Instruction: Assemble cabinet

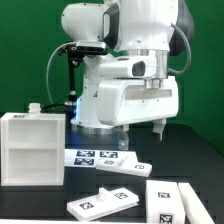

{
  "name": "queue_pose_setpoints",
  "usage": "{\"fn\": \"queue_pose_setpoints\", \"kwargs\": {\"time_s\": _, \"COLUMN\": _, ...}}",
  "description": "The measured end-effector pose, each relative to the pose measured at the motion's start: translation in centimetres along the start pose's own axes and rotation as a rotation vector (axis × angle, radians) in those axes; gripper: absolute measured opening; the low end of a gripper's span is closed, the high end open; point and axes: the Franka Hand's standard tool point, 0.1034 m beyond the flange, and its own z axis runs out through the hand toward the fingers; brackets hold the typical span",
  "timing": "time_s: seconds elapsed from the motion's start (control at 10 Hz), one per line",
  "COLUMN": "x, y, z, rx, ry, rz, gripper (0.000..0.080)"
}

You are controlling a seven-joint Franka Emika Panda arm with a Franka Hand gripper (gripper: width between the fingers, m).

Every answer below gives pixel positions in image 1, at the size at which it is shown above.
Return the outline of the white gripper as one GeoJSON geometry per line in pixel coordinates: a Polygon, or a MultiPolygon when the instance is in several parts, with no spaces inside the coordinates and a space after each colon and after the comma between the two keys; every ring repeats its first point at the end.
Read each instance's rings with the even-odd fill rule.
{"type": "Polygon", "coordinates": [[[165,118],[175,117],[179,109],[178,86],[174,77],[163,79],[160,88],[154,88],[152,83],[146,87],[143,79],[105,79],[98,88],[96,108],[102,124],[119,126],[120,150],[129,149],[126,124],[155,120],[152,137],[161,142],[165,118]]]}

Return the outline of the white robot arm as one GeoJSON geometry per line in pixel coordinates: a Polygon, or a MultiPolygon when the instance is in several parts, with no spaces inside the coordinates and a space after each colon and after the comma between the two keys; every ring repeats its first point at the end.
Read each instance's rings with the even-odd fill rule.
{"type": "Polygon", "coordinates": [[[118,135],[129,148],[131,124],[151,121],[160,141],[179,109],[177,75],[168,58],[189,53],[194,21],[185,0],[103,0],[68,5],[64,31],[70,65],[84,66],[83,93],[71,123],[90,134],[118,135]]]}

